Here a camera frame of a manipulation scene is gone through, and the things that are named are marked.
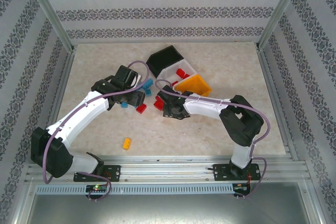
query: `yellow block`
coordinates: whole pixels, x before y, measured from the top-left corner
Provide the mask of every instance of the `yellow block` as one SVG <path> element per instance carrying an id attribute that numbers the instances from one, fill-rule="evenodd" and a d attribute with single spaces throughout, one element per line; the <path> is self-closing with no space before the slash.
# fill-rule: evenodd
<path id="1" fill-rule="evenodd" d="M 193 93 L 202 95 L 204 97 L 207 97 L 212 89 L 210 86 L 203 80 L 203 78 L 196 74 L 194 76 L 191 76 L 185 80 L 182 80 L 181 83 L 177 84 L 174 87 L 177 91 L 192 91 Z"/>
<path id="2" fill-rule="evenodd" d="M 130 149 L 130 146 L 131 146 L 131 139 L 127 137 L 125 138 L 124 145 L 122 148 L 128 151 Z"/>

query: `marble surface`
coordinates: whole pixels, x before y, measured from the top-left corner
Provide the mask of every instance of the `marble surface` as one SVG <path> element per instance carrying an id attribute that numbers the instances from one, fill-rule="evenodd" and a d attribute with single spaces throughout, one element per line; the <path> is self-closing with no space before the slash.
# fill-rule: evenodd
<path id="1" fill-rule="evenodd" d="M 272 109 L 255 45 L 233 43 L 138 43 L 80 44 L 78 46 L 59 119 L 72 110 L 100 79 L 115 74 L 120 65 L 146 61 L 150 54 L 169 45 L 174 47 L 205 79 L 213 91 L 209 97 L 233 98 L 243 95 L 264 112 L 271 122 L 270 134 L 255 148 L 255 155 L 284 155 L 285 149 Z M 134 65 L 145 75 L 145 67 Z M 96 155 L 230 155 L 234 142 L 221 121 L 200 115 L 176 120 L 164 118 L 153 104 L 158 90 L 145 98 L 147 109 L 139 114 L 134 107 L 115 105 L 94 119 L 74 140 L 71 148 Z M 124 138 L 132 140 L 128 151 Z"/>

